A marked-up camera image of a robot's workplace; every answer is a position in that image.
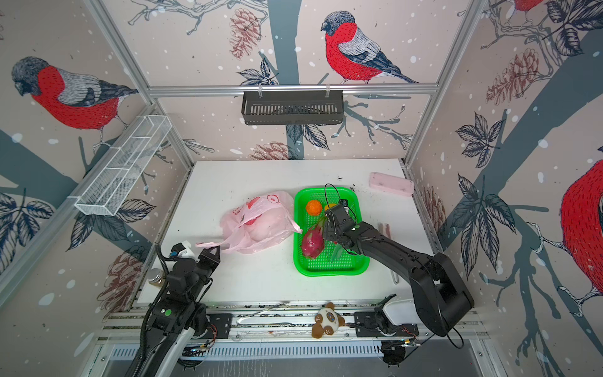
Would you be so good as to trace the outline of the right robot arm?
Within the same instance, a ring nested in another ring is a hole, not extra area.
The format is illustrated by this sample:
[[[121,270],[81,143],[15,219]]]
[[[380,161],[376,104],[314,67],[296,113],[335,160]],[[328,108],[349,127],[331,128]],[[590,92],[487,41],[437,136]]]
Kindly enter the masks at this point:
[[[365,221],[356,223],[350,212],[343,204],[328,209],[324,238],[380,262],[406,280],[421,322],[433,334],[447,336],[474,308],[473,296],[451,259],[407,248]]]

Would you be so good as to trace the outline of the green plastic basket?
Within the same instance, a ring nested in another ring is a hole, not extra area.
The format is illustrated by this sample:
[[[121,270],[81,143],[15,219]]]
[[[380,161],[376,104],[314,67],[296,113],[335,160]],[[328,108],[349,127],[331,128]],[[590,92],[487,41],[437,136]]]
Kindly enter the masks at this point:
[[[345,205],[352,220],[362,220],[359,200],[350,188],[326,184],[304,188],[295,196],[294,220],[301,232],[294,235],[293,260],[304,276],[357,276],[369,267],[369,258],[335,239],[340,232],[327,213],[338,204]]]

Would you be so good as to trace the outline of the pink plastic bag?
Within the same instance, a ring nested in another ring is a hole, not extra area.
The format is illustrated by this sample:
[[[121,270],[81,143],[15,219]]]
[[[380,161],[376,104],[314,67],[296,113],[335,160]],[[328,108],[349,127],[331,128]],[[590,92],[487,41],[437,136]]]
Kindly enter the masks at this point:
[[[198,248],[219,247],[224,253],[254,254],[274,247],[301,227],[294,220],[294,198],[285,191],[256,196],[222,216],[223,241],[198,243]]]

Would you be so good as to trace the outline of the orange fruit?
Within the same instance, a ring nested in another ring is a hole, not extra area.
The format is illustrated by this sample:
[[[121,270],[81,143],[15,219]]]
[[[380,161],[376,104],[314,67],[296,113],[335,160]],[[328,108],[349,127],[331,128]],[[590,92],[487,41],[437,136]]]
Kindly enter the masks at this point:
[[[306,204],[306,213],[310,216],[320,216],[323,212],[323,206],[320,201],[313,199]]]

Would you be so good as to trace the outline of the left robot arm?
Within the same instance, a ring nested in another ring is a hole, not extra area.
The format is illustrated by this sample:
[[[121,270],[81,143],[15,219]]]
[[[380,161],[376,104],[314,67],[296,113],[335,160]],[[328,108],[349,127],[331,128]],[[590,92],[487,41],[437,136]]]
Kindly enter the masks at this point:
[[[221,248],[205,248],[186,257],[189,247],[178,243],[169,258],[155,254],[164,283],[144,316],[140,344],[127,376],[168,376],[176,364],[194,369],[199,363],[181,358],[199,356],[214,346],[218,329],[210,323],[201,299],[213,284],[211,275],[221,262]]]

